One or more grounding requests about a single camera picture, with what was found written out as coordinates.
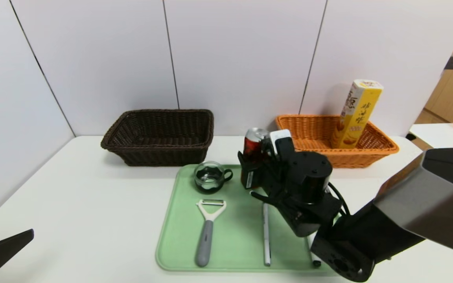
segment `orange wicker basket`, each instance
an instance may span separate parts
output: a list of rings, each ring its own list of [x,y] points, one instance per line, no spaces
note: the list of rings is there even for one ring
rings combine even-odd
[[[334,168],[364,168],[399,147],[371,122],[365,127],[355,149],[333,149],[331,136],[339,116],[281,115],[276,123],[279,129],[289,129],[297,151],[315,151],[324,154]]]

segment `dark brown wicker basket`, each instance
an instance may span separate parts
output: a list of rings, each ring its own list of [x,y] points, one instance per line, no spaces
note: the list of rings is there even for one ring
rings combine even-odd
[[[101,147],[129,166],[183,166],[201,163],[212,142],[209,110],[134,110],[118,118]]]

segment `white pen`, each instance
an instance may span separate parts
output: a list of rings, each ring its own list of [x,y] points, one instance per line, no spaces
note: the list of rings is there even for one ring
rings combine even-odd
[[[311,252],[312,243],[314,242],[314,237],[316,236],[317,232],[311,233],[311,235],[307,236],[307,245],[309,245],[309,253],[311,255],[312,265],[315,267],[320,267],[321,259],[316,256],[313,252]]]
[[[263,245],[265,265],[270,266],[270,241],[268,238],[268,204],[263,203]]]

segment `red can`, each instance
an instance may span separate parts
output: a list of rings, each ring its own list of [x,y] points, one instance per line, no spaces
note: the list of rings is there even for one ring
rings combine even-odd
[[[261,140],[270,134],[266,129],[251,128],[244,137],[244,156],[251,162],[263,160],[261,153]]]

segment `green tray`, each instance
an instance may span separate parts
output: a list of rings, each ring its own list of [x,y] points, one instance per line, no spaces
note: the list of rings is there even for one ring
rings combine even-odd
[[[203,195],[196,190],[195,167],[184,166],[176,177],[156,252],[161,268],[180,272],[311,272],[337,276],[328,265],[319,268],[311,265],[305,239],[294,235],[273,206],[269,207],[272,263],[270,267],[265,266],[262,202],[251,197],[242,186],[240,166],[225,166],[232,169],[234,177],[213,195]],[[195,254],[204,217],[196,203],[203,198],[225,200],[226,209],[214,221],[209,264],[198,267]],[[211,213],[217,206],[204,208]]]

